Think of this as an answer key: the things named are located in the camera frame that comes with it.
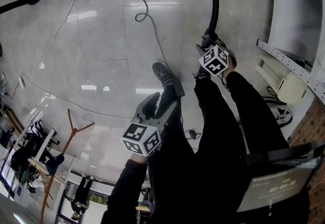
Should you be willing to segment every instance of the sitting person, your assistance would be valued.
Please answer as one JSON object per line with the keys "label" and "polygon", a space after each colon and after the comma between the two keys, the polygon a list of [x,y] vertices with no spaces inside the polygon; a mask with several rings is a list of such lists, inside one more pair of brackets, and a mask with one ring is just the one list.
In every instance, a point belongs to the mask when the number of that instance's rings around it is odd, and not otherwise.
{"label": "sitting person", "polygon": [[86,179],[88,176],[86,176],[83,173],[81,173],[81,175],[82,175],[82,180],[80,182],[78,189],[76,190],[75,199],[73,202],[71,202],[71,207],[72,210],[74,211],[71,217],[71,219],[73,220],[78,220],[79,215],[84,214],[85,211],[88,209],[89,206],[88,195],[92,185],[92,180],[94,179],[93,176],[90,176],[90,179],[88,180],[88,183],[85,186]]}

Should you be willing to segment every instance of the brick wall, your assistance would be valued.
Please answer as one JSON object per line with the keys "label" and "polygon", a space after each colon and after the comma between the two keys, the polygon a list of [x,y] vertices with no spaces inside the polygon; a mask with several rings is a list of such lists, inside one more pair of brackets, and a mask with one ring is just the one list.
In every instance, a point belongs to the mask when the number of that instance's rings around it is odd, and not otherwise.
{"label": "brick wall", "polygon": [[[295,146],[313,140],[325,141],[325,107],[315,100],[292,134],[289,144]],[[325,223],[325,163],[315,175],[309,192],[309,224]]]}

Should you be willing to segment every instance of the display screen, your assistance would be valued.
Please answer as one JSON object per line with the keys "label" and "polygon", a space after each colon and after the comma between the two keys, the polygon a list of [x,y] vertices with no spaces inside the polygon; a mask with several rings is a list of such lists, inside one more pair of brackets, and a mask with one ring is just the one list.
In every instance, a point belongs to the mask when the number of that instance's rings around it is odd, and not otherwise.
{"label": "display screen", "polygon": [[313,158],[281,161],[277,164],[293,168],[275,174],[254,177],[237,212],[269,206],[300,193],[312,170],[317,167],[319,160],[319,158]]}

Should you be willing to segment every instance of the gray shoe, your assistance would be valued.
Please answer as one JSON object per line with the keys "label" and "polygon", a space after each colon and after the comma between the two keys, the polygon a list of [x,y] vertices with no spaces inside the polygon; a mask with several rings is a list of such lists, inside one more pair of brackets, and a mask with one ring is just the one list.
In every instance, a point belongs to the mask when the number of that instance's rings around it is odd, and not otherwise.
{"label": "gray shoe", "polygon": [[173,85],[174,75],[164,62],[160,60],[154,62],[152,65],[152,70],[157,79],[161,81],[163,88],[168,85]]}

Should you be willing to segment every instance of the hand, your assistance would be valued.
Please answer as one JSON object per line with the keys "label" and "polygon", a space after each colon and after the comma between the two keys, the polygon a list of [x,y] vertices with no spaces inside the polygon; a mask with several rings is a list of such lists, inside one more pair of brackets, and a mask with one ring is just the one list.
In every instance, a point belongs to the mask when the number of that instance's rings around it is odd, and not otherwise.
{"label": "hand", "polygon": [[223,78],[226,80],[227,79],[227,76],[230,72],[234,72],[234,65],[233,65],[233,59],[231,59],[230,55],[229,55],[229,59],[228,59],[228,69],[226,69],[224,72],[223,72]]}
{"label": "hand", "polygon": [[148,163],[148,158],[147,157],[138,155],[136,153],[132,154],[131,160],[136,162],[136,163],[142,164],[142,165],[145,165],[145,164]]}

